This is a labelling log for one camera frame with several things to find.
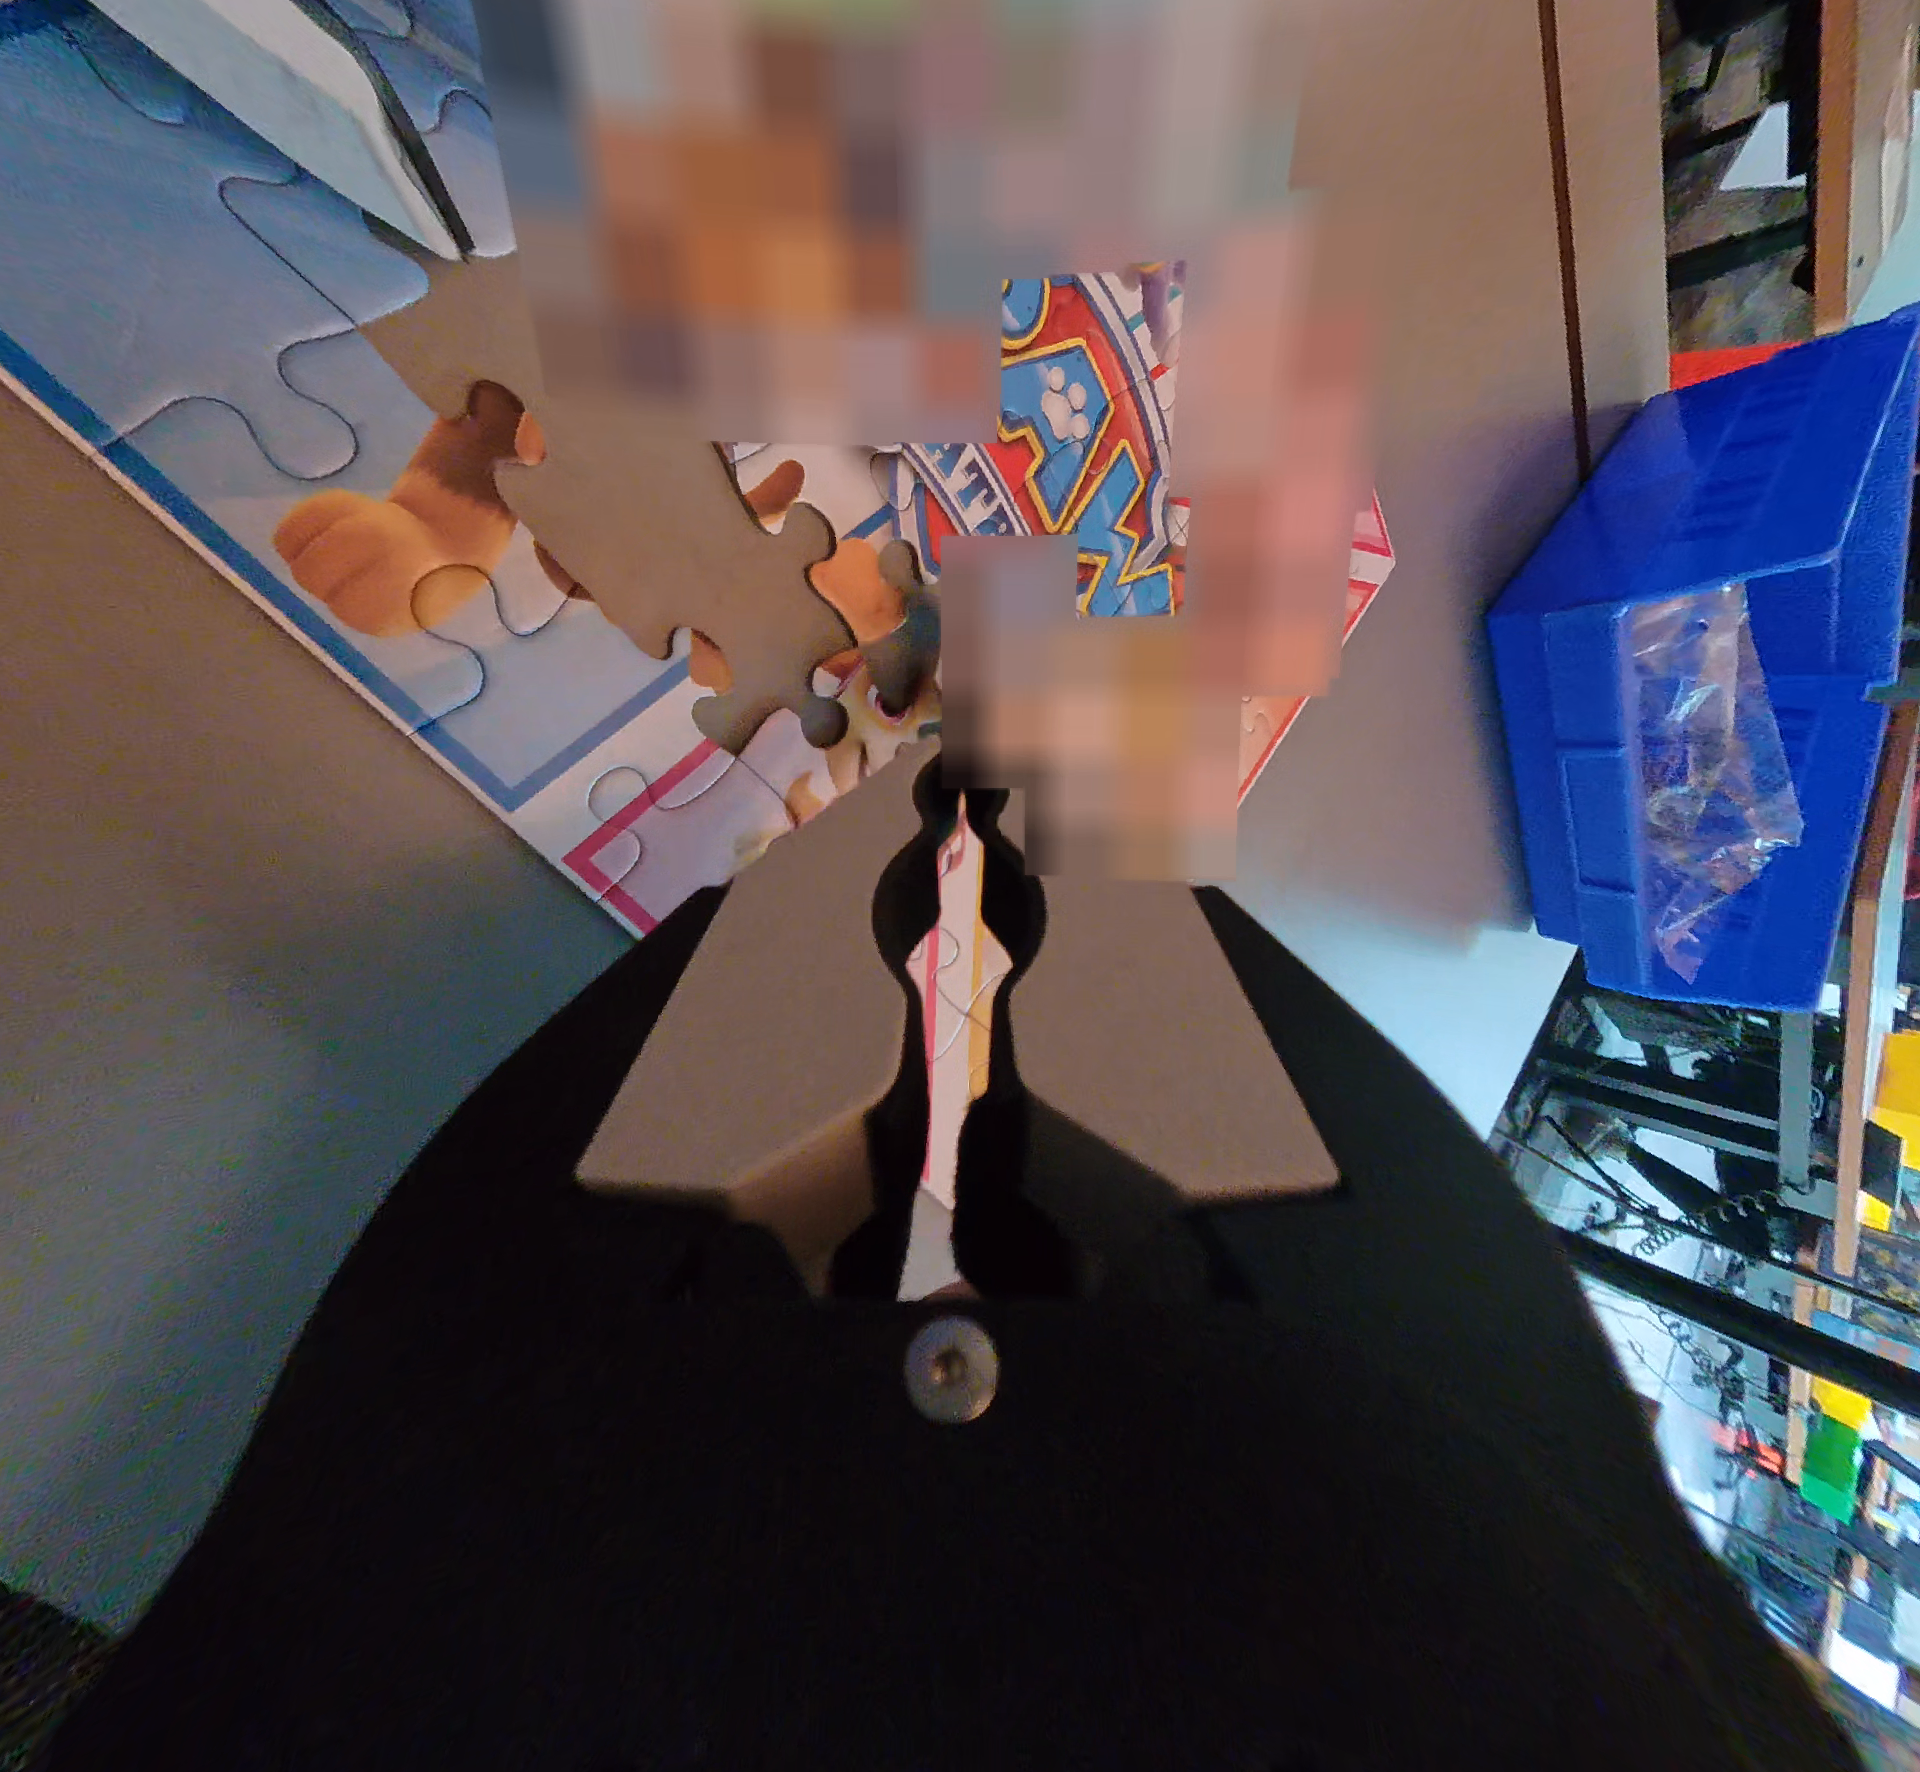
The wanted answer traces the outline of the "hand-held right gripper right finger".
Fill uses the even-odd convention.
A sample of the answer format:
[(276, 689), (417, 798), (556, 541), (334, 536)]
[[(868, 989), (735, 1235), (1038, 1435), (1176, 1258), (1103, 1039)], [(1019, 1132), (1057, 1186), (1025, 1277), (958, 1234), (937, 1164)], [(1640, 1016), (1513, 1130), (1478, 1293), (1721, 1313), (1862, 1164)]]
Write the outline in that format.
[(1234, 1301), (1210, 1212), (1339, 1168), (1191, 888), (1025, 870), (967, 798), (1009, 955), (956, 1148), (952, 1246), (992, 1301)]

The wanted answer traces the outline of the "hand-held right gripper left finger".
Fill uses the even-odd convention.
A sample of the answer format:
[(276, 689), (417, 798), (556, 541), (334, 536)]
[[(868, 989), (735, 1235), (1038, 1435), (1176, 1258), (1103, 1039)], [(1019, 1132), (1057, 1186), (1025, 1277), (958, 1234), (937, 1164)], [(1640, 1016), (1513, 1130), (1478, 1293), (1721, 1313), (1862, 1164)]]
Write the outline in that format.
[(724, 892), (576, 1182), (773, 1234), (811, 1293), (883, 1203), (913, 1216), (926, 1164), (926, 1024), (911, 948), (886, 962), (880, 874), (923, 836), (937, 752), (780, 838)]

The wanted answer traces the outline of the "cartoon jigsaw puzzle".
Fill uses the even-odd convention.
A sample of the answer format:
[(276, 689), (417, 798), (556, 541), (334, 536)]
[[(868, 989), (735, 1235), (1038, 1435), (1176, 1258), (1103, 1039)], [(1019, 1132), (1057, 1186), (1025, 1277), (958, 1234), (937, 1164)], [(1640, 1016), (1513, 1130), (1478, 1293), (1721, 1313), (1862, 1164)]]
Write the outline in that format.
[(323, 2), (472, 250), (75, 0), (4, 30), (4, 384), (637, 936), (937, 752), (876, 936), (952, 1211), (967, 798), (1040, 878), (1231, 874), (1379, 520), (1292, 0)]

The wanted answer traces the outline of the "grey desk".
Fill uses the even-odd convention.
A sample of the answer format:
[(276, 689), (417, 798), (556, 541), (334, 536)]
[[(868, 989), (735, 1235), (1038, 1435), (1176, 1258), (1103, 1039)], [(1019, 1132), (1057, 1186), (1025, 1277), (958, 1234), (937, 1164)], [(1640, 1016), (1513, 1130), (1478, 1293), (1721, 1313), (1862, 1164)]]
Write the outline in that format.
[[(1656, 0), (1345, 0), (1399, 564), (1234, 901), (1474, 1132), (1566, 976), (1480, 614), (1666, 388)], [(104, 1625), (194, 1536), (396, 1169), (613, 921), (4, 395), (4, 1577)]]

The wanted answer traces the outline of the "clear plastic bag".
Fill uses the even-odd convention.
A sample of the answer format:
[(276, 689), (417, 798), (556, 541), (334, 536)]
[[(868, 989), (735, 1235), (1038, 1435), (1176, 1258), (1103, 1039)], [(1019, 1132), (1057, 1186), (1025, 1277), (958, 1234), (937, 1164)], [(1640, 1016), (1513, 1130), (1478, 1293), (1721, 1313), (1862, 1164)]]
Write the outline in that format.
[(1640, 916), (1650, 953), (1692, 984), (1732, 903), (1803, 840), (1807, 824), (1749, 588), (1650, 600), (1622, 619), (1640, 793)]

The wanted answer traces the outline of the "blue storage bin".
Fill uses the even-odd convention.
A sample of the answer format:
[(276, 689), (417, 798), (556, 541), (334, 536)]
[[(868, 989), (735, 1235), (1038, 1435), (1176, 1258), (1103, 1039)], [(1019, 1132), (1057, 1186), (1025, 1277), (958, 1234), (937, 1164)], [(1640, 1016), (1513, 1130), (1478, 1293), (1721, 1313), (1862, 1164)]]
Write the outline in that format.
[[(1809, 1012), (1828, 976), (1899, 660), (1914, 306), (1644, 405), (1484, 627), (1539, 931), (1593, 984)], [(1737, 588), (1803, 836), (1670, 968), (1630, 625)]]

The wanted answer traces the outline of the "orange plastic object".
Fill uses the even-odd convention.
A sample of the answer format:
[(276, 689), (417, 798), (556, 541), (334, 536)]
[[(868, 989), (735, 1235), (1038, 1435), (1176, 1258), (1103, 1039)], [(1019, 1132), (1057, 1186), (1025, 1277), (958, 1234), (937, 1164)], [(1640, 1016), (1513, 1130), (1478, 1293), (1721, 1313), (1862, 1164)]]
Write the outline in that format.
[(1766, 343), (1766, 344), (1721, 344), (1721, 346), (1673, 352), (1670, 365), (1666, 365), (1666, 388), (1676, 392), (1692, 384), (1704, 384), (1711, 379), (1766, 365), (1780, 352), (1788, 352), (1798, 344), (1803, 344), (1803, 339), (1784, 339), (1784, 343)]

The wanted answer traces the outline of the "wooden board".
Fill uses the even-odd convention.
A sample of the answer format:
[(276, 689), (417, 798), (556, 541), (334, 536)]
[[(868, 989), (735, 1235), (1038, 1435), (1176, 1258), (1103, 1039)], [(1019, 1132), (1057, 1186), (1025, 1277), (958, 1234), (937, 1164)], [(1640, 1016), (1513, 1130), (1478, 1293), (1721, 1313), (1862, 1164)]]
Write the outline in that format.
[(1917, 0), (1819, 0), (1812, 324), (1862, 314), (1907, 215)]

